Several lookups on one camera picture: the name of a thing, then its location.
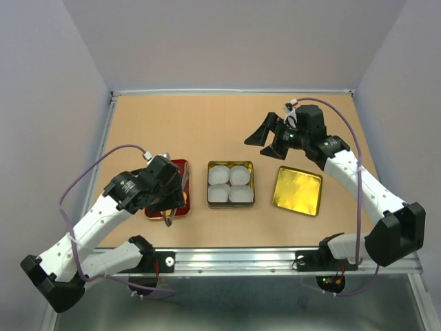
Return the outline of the metal tongs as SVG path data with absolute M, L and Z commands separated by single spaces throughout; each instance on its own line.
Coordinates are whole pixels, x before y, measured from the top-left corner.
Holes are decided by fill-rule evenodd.
M 182 176 L 182 183 L 181 183 L 182 191 L 183 192 L 185 191 L 185 186 L 186 186 L 186 184 L 188 182 L 188 177 L 189 177 L 188 162 L 185 162 L 184 166 L 183 166 L 183 176 Z M 178 210 L 178 208 L 174 208 L 173 210 L 170 210 L 170 214 L 169 215 L 167 215 L 166 211 L 163 212 L 163 220 L 164 220 L 165 225 L 167 227 L 171 227 L 172 226 L 172 222 L 173 222 L 173 219 L 174 219 L 174 217 L 176 215 L 177 210 Z

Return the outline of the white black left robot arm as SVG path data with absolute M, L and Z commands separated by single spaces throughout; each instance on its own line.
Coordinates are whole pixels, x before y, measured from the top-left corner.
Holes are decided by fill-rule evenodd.
M 111 231 L 139 210 L 160 212 L 165 224 L 171 225 L 176 211 L 185 207 L 188 167 L 178 167 L 168 154 L 146 154 L 145 158 L 146 167 L 115 176 L 83 218 L 51 248 L 20 263 L 55 312 L 72 308 L 101 279 L 126 270 L 159 272 L 160 257 L 140 235 L 92 255 Z

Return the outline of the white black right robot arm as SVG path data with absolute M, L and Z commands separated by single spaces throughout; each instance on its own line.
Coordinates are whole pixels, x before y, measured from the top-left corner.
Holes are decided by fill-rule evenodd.
M 289 150 L 302 150 L 323 172 L 334 178 L 357 200 L 357 212 L 373 222 L 368 234 L 361 225 L 353 234 L 335 234 L 319 244 L 317 261 L 332 269 L 342 260 L 358 265 L 370 259 L 381 267 L 418 251 L 424 244 L 426 211 L 417 202 L 407 203 L 386 189 L 362 164 L 362 152 L 352 152 L 340 137 L 327 132 L 318 100 L 285 104 L 285 117 L 270 112 L 244 143 L 259 146 L 260 154 L 284 160 Z

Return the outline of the red rectangular tray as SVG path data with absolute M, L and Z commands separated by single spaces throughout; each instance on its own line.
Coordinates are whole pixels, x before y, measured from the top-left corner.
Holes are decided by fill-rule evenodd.
M 183 188 L 183 197 L 185 200 L 185 205 L 182 208 L 178 208 L 174 214 L 173 219 L 179 217 L 185 217 L 190 213 L 191 210 L 191 195 L 190 195 L 190 180 L 189 180 L 189 163 L 184 159 L 175 159 L 173 162 L 178 166 L 180 176 L 185 183 Z M 150 221 L 160 221 L 164 217 L 170 217 L 172 210 L 160 211 L 160 212 L 150 212 L 145 209 L 145 216 Z

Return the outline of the white paper cup back right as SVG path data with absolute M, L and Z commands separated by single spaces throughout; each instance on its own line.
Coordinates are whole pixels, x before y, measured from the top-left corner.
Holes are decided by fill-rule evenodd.
M 229 171 L 229 182 L 232 185 L 247 185 L 250 179 L 250 171 L 243 165 L 235 165 Z

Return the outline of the white paper cup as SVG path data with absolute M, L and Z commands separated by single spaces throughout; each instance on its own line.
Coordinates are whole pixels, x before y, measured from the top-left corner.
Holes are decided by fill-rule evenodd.
M 250 179 L 250 171 L 243 165 L 235 165 L 229 171 L 229 182 L 232 185 L 247 185 Z
M 208 184 L 224 184 L 229 181 L 229 168 L 225 165 L 215 165 L 208 171 Z
M 207 190 L 209 203 L 227 203 L 229 199 L 230 186 L 227 183 L 210 185 Z
M 232 203 L 251 203 L 254 192 L 248 185 L 233 185 L 229 191 L 229 200 Z

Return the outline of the white paper cup front left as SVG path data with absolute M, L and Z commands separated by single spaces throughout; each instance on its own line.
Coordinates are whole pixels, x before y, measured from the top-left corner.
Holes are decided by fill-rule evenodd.
M 229 199 L 230 186 L 227 183 L 210 185 L 207 190 L 209 203 L 227 203 Z

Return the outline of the white paper cup back left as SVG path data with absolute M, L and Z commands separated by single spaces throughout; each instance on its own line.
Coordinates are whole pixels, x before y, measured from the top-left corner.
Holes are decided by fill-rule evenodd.
M 224 184 L 229 181 L 229 168 L 225 165 L 215 165 L 208 171 L 208 184 Z

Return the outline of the gold square tin box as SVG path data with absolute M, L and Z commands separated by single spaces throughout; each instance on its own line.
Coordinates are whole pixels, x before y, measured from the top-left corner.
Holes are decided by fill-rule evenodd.
M 210 208 L 250 208 L 256 201 L 251 161 L 209 161 L 207 204 Z

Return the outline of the white paper cup front right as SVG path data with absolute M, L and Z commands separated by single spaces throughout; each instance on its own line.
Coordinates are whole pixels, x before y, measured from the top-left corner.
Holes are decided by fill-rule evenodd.
M 229 191 L 229 200 L 232 203 L 251 203 L 254 192 L 248 185 L 233 185 Z

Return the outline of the gold tin lid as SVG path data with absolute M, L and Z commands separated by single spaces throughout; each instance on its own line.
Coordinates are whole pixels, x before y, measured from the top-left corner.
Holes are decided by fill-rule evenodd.
M 305 170 L 280 166 L 272 205 L 316 217 L 320 210 L 322 176 Z

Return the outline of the aluminium table edge rail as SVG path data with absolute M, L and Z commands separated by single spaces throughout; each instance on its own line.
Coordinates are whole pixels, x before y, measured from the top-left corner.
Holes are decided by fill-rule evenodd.
M 183 95 L 237 95 L 237 94 L 348 94 L 355 89 L 236 89 L 236 88 L 175 88 L 111 91 L 112 101 L 123 96 L 183 96 Z

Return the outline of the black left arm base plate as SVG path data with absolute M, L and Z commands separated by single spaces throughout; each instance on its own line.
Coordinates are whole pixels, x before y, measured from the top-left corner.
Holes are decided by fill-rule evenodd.
M 124 274 L 169 274 L 174 272 L 176 253 L 172 250 L 156 250 L 154 253 L 143 257 L 138 265 L 122 270 Z

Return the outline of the aluminium front rail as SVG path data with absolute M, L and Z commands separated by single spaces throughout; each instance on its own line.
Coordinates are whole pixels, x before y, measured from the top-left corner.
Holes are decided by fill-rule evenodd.
M 376 264 L 365 259 L 356 271 L 299 272 L 292 267 L 298 250 L 310 248 L 157 248 L 176 253 L 174 272 L 164 277 L 300 276 L 373 274 Z

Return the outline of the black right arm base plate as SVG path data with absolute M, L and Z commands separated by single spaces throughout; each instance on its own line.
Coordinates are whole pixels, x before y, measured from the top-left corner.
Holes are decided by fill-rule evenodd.
M 298 250 L 292 267 L 299 272 L 356 271 L 358 266 L 346 259 L 336 259 L 327 248 Z

